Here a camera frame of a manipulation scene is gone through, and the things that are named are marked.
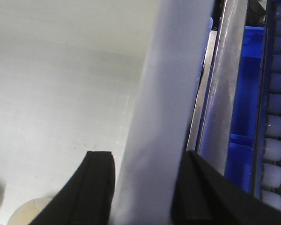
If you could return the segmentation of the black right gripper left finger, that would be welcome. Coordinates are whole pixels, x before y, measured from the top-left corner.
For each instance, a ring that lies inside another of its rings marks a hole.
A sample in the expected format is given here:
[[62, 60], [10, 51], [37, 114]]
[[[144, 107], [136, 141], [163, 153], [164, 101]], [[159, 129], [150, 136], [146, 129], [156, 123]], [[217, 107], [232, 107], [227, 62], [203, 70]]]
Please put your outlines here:
[[88, 151], [80, 166], [32, 225], [106, 225], [115, 189], [109, 151]]

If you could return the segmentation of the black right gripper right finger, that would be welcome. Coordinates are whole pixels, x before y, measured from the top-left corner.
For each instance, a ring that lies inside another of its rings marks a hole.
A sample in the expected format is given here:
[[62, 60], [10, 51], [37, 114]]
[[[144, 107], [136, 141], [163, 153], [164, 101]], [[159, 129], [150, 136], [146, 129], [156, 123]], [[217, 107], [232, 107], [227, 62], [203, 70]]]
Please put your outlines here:
[[231, 183], [195, 151], [185, 151], [171, 221], [174, 225], [281, 225], [281, 212]]

